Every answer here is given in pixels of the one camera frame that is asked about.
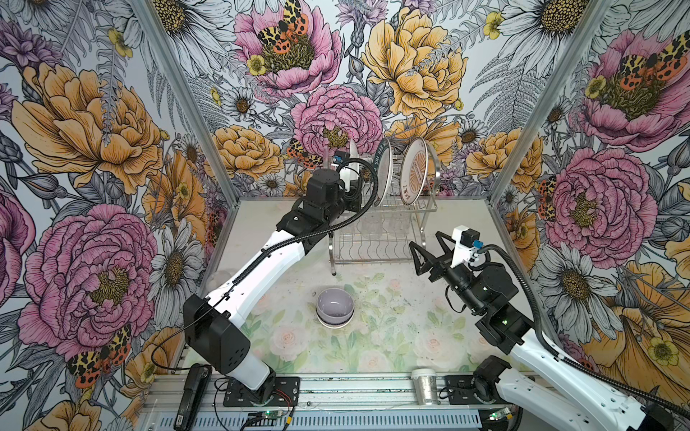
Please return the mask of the lavender bowl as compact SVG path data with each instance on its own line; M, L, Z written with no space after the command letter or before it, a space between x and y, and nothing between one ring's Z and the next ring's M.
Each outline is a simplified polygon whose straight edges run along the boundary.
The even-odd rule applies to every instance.
M350 322L354 312L355 303L352 296L341 288L327 288L317 298L317 317L328 328L344 327Z

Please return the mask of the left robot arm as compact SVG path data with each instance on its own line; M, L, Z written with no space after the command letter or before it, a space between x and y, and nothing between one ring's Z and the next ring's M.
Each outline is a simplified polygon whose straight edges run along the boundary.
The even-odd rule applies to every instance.
M354 168L315 170L307 194L280 219L262 249L220 287L184 303L186 343L216 371L252 391L258 402L272 393L275 372L253 354L242 326L259 300L318 242L365 214L373 203L362 197Z

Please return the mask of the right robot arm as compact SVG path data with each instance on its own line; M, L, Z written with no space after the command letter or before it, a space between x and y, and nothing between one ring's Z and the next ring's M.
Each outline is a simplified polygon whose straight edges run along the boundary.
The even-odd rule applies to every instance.
M482 337L503 354L536 372L544 387L491 356L474 372L465 394L479 402L507 402L560 430L671 430L681 407L582 366L548 339L537 299L510 255L485 245L474 229L438 232L435 256L410 242L417 275L442 280L447 291L477 317Z

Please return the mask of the chrome two-tier dish rack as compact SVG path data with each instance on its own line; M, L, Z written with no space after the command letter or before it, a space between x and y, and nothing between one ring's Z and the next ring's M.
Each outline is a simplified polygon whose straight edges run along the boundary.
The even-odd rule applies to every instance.
M342 265L403 263L411 260L408 243L427 245L429 217L438 209L440 160L429 149L429 169L422 194L411 206L400 196L402 156L393 156L394 174L390 189L380 206L373 206L357 222L328 238L330 271Z

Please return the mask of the dark rimmed white plate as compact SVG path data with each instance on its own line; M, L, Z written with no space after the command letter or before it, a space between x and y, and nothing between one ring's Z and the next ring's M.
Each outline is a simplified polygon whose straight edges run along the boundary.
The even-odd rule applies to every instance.
M378 189L375 206L380 206L389 192L394 174L394 159L391 142L383 138L374 155L373 165L377 171Z

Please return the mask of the pink patterned white plate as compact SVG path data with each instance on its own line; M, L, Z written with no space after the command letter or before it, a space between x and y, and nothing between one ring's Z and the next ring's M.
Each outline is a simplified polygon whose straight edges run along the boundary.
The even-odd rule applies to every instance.
M400 195L405 206L413 205L422 194L429 169L429 150L426 142L416 138L407 147L400 173Z

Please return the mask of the green circuit board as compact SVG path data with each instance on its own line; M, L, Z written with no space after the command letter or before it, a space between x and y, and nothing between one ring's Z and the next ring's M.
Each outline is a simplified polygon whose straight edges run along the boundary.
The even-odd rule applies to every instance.
M248 414L248 420L262 421L262 420L286 420L288 417L292 417L292 411L283 411L282 409L276 409L276 411L259 411L252 412Z

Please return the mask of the black handheld device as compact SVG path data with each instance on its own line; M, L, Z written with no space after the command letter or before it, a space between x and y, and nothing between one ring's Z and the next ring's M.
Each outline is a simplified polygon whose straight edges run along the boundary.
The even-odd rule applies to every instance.
M188 371L183 396L174 419L175 431L190 431L193 428L211 376L210 365L194 364Z

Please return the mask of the white cylinder on rail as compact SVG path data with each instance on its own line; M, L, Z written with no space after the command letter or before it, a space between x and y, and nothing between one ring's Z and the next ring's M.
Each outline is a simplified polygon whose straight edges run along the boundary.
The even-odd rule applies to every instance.
M411 371L411 381L419 405L436 405L438 403L437 373L430 368L418 368Z

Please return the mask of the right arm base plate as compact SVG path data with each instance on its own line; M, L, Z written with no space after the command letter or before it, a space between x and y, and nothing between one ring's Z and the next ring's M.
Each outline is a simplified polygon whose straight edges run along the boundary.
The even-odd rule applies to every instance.
M493 382L475 375L447 375L440 393L451 405L495 404L501 400Z

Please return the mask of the aluminium front rail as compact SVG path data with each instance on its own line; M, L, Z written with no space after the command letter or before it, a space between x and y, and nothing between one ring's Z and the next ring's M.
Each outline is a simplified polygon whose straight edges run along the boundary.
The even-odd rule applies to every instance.
M165 375L153 383L144 401L144 413L159 411L174 414L183 398L184 375ZM307 374L278 375L276 388L289 395L302 411L382 411L416 409L420 405L408 374ZM258 407L249 401L244 386L215 374L201 397L202 411L250 411Z

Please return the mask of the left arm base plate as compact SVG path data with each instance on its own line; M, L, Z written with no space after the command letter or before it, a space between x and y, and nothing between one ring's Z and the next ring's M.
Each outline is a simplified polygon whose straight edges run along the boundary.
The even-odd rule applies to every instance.
M301 379L294 376L278 376L269 398L263 402L258 391L250 391L234 378L225 389L223 406L226 408L293 407L298 404Z

